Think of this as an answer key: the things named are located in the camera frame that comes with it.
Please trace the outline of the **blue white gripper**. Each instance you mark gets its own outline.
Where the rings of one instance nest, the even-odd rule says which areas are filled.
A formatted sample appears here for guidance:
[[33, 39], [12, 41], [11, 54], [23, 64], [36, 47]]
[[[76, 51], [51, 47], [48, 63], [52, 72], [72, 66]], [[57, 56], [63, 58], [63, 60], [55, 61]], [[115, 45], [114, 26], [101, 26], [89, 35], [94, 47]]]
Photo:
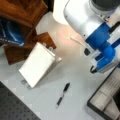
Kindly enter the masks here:
[[110, 27], [102, 23], [85, 39], [92, 49], [91, 73], [104, 73], [120, 63], [120, 32], [115, 31], [117, 27], [118, 24]]

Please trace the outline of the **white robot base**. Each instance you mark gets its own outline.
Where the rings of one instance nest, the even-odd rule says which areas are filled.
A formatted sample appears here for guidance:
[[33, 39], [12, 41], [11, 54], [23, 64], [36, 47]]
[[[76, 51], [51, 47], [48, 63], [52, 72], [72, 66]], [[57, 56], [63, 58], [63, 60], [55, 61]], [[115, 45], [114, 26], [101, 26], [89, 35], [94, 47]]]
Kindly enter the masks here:
[[53, 6], [53, 17], [54, 19], [63, 25], [67, 25], [67, 21], [64, 18], [64, 7], [68, 0], [54, 0], [54, 6]]

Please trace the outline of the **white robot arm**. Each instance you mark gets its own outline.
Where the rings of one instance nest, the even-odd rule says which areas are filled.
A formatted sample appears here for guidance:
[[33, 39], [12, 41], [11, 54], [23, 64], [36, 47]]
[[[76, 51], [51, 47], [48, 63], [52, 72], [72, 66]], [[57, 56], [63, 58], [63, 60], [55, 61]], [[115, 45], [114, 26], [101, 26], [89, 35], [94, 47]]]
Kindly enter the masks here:
[[120, 20], [111, 16], [120, 0], [68, 0], [64, 17], [87, 43], [91, 73], [104, 73], [120, 64]]

